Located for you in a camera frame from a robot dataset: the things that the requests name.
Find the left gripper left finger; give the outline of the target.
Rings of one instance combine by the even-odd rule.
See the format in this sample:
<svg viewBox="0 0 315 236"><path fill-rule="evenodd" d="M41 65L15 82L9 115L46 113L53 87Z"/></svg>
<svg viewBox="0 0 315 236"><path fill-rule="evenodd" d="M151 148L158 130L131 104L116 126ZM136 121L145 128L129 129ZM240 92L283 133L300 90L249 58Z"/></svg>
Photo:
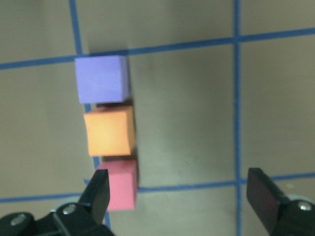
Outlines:
<svg viewBox="0 0 315 236"><path fill-rule="evenodd" d="M78 204L81 205L97 224L102 224L110 201L108 170L98 169L82 193Z"/></svg>

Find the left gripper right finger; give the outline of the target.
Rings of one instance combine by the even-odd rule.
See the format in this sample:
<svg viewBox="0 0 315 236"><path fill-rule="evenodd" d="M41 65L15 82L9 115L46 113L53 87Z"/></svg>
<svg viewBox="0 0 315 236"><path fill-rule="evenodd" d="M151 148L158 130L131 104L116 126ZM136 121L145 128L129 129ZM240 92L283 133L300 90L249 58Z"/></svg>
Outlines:
<svg viewBox="0 0 315 236"><path fill-rule="evenodd" d="M271 234L288 204L287 195L260 168L249 168L246 196L260 222Z"/></svg>

